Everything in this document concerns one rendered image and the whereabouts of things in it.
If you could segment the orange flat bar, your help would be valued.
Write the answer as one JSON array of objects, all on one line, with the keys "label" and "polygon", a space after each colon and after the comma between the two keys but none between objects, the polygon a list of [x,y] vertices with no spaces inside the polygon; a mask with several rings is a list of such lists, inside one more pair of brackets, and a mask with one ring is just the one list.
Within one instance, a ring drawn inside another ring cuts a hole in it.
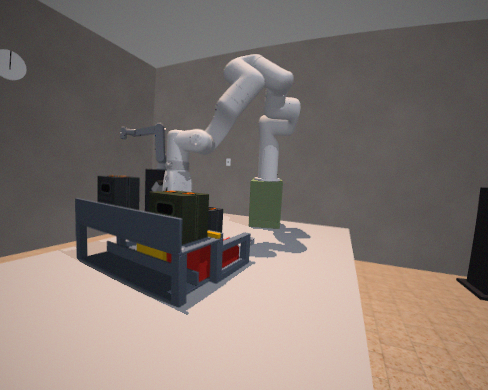
[{"label": "orange flat bar", "polygon": [[216,232],[211,232],[211,231],[208,231],[208,237],[212,237],[212,238],[221,238],[221,233],[216,233]]}]

